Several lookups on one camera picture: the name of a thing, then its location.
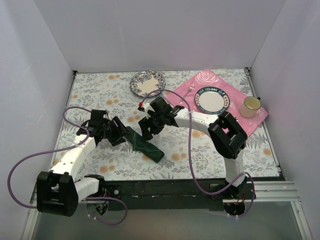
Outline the dark green cloth napkin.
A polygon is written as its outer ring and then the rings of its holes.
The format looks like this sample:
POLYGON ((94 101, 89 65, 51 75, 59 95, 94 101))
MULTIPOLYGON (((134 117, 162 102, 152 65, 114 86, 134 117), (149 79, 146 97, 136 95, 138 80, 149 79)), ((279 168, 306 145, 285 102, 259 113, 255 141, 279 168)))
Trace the dark green cloth napkin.
POLYGON ((165 156, 164 152, 152 143, 144 140, 144 138, 130 126, 126 127, 126 134, 124 137, 129 143, 131 143, 133 151, 143 153, 155 163, 159 163, 159 161, 165 156))

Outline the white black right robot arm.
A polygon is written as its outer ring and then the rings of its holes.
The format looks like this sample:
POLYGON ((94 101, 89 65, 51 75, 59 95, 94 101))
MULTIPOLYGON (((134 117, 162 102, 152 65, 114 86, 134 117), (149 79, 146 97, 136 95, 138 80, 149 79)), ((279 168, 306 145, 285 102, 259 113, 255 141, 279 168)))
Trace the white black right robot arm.
POLYGON ((210 136, 216 151, 224 159, 226 186, 218 191, 208 192, 198 181, 194 182, 195 185, 208 196, 215 196, 224 191, 232 199, 243 195, 243 185, 246 182, 243 150, 248 136, 231 113, 224 111, 220 115, 209 115, 193 112, 190 106, 171 107, 162 97, 157 97, 150 103, 141 101, 138 110, 145 114, 139 121, 139 126, 142 137, 147 141, 159 134, 164 126, 188 128, 190 131, 197 130, 210 136))

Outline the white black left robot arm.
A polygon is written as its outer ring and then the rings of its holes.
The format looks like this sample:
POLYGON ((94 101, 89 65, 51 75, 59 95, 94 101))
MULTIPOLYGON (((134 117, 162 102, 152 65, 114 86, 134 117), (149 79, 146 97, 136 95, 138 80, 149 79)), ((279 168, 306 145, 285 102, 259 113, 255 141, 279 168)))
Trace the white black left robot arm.
POLYGON ((86 198, 103 199, 107 193, 103 176, 89 174, 76 180, 76 175, 102 140, 117 146, 125 142, 126 131, 117 116, 110 118, 105 110, 91 110, 89 120, 78 126, 72 148, 49 171, 42 171, 37 176, 37 210, 70 217, 78 203, 86 198))

